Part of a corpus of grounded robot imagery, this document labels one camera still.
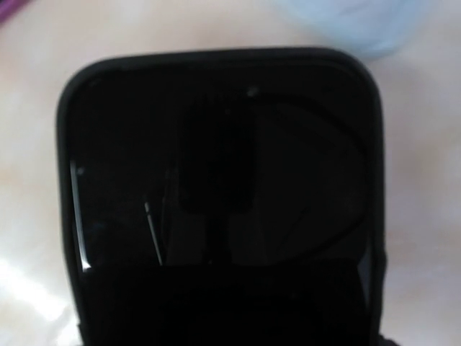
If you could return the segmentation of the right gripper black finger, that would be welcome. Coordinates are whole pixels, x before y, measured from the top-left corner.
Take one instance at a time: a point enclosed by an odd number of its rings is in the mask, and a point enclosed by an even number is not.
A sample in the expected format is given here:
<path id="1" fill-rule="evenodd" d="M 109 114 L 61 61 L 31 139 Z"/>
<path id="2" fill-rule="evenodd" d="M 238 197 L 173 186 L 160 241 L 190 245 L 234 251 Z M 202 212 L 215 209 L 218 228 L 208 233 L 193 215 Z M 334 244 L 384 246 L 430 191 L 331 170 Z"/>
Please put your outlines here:
<path id="1" fill-rule="evenodd" d="M 348 260 L 109 268 L 81 283 L 85 345 L 372 345 Z"/>

